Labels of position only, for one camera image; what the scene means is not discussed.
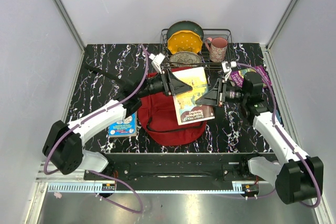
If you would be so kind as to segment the yellow paperback book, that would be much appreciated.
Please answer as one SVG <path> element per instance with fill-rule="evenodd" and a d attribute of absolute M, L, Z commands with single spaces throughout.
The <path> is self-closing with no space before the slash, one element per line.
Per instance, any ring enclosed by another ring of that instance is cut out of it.
<path fill-rule="evenodd" d="M 212 106 L 198 105 L 196 100 L 208 92 L 208 83 L 203 67 L 173 72 L 180 81 L 192 87 L 191 91 L 173 97 L 178 125 L 210 120 L 215 117 Z"/>

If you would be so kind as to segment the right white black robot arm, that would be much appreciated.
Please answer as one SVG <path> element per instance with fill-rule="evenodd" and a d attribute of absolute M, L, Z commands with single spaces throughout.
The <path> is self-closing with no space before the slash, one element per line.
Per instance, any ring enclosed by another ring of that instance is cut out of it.
<path fill-rule="evenodd" d="M 264 81 L 257 72 L 244 75 L 242 87 L 232 87 L 224 79 L 196 100 L 198 105 L 221 107 L 224 102 L 239 103 L 243 117 L 257 130 L 273 150 L 277 163 L 259 154 L 245 158 L 238 167 L 239 176 L 250 180 L 258 176 L 267 181 L 285 204 L 316 199 L 323 191 L 323 162 L 298 146 L 275 116 L 276 110 L 263 99 Z"/>

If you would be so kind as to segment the purple treehouse paperback book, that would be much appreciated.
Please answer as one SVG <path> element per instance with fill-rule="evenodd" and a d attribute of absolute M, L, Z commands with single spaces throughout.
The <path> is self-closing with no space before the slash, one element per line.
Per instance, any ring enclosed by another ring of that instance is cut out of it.
<path fill-rule="evenodd" d="M 261 74 L 262 76 L 262 81 L 263 81 L 263 87 L 266 88 L 267 85 L 269 85 L 270 87 L 272 86 L 272 83 L 266 73 L 266 71 L 264 70 L 263 66 L 255 66 L 255 69 L 252 68 L 245 68 L 245 69 L 241 69 L 241 70 L 237 70 L 237 71 L 233 71 L 231 72 L 230 76 L 229 76 L 229 80 L 231 82 L 233 82 L 235 84 L 235 86 L 238 87 L 242 87 L 243 85 L 243 80 L 244 80 L 244 75 L 248 72 L 258 72 Z"/>

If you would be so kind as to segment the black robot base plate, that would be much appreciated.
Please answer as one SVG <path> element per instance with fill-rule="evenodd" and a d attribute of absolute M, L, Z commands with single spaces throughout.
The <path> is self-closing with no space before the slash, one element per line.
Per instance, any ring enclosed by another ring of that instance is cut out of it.
<path fill-rule="evenodd" d="M 104 175 L 123 181 L 139 178 L 205 177 L 214 180 L 257 180 L 248 170 L 247 159 L 263 156 L 274 161 L 267 153 L 112 153 Z"/>

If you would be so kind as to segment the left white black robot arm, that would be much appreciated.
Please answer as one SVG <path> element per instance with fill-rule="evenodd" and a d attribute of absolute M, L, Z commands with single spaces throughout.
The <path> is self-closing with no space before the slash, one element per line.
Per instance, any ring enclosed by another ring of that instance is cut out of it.
<path fill-rule="evenodd" d="M 100 152 L 85 150 L 85 144 L 113 123 L 135 113 L 142 105 L 141 98 L 157 93 L 174 96 L 191 90 L 189 84 L 178 79 L 171 70 L 166 70 L 151 78 L 144 76 L 133 91 L 124 87 L 115 99 L 80 119 L 68 123 L 55 122 L 43 147 L 46 156 L 44 173 L 52 174 L 48 170 L 48 164 L 52 163 L 56 171 L 64 175 L 79 169 L 95 172 L 103 180 L 109 179 L 113 175 L 113 167 L 107 157 Z"/>

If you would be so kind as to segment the red student backpack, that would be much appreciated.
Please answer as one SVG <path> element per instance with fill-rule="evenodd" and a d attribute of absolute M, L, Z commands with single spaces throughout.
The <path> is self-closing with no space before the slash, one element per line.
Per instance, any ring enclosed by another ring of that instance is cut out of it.
<path fill-rule="evenodd" d="M 135 85 L 130 80 L 121 81 L 112 74 L 90 65 L 85 65 L 85 68 L 113 79 L 122 85 L 122 90 L 116 96 L 116 99 L 127 110 L 126 116 L 129 117 L 133 113 L 137 113 L 141 126 L 157 143 L 164 146 L 184 145 L 193 142 L 203 134 L 207 120 L 178 125 L 173 95 L 165 96 L 161 92 L 139 98 L 136 95 L 138 91 L 131 95 L 130 91 L 133 90 Z M 154 75 L 155 73 L 148 74 L 144 81 Z"/>

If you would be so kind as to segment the blue comic paperback book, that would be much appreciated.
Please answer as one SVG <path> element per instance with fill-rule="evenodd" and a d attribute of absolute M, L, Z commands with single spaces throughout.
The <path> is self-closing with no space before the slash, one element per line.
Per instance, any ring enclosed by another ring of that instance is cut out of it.
<path fill-rule="evenodd" d="M 129 137 L 137 134 L 137 113 L 109 126 L 109 137 Z"/>

